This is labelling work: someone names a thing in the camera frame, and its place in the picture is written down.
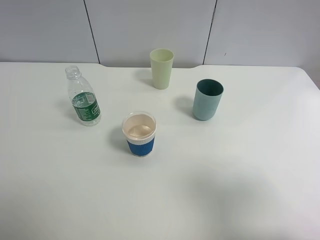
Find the pale green tall cup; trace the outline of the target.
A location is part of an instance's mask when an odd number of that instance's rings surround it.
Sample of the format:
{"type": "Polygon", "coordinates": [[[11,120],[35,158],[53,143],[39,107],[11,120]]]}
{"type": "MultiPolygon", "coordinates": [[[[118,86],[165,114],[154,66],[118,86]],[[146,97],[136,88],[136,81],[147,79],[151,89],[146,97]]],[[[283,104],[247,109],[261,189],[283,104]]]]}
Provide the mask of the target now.
{"type": "Polygon", "coordinates": [[[168,49],[158,48],[150,53],[152,84],[158,90],[169,87],[174,53],[168,49]]]}

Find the teal blue tall cup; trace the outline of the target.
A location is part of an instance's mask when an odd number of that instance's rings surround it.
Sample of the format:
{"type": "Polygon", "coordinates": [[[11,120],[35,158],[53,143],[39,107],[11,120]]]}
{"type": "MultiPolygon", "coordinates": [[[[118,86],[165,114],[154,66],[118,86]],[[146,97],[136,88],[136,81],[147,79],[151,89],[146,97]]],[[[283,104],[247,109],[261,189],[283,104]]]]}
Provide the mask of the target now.
{"type": "Polygon", "coordinates": [[[202,79],[196,85],[192,113],[200,121],[210,120],[216,113],[224,92],[223,85],[213,79],[202,79]]]}

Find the clear bottle green label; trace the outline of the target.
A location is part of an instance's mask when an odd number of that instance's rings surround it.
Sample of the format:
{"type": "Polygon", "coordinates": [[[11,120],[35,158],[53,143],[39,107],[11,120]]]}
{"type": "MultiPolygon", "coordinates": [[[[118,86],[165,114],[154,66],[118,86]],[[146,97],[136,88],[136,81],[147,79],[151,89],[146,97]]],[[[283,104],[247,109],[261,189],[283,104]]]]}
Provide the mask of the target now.
{"type": "Polygon", "coordinates": [[[68,96],[80,122],[87,127],[97,125],[101,120],[101,110],[90,83],[75,65],[65,69],[68,81],[68,96]]]}

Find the blue sleeve white cup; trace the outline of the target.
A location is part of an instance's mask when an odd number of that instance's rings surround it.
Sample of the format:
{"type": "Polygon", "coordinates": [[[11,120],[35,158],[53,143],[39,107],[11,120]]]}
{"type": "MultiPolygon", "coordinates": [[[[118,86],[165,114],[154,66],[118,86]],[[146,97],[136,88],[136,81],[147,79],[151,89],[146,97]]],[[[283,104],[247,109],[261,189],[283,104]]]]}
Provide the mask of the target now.
{"type": "Polygon", "coordinates": [[[152,152],[156,130],[156,119],[145,111],[131,112],[122,121],[122,132],[129,149],[138,157],[145,157],[152,152]]]}

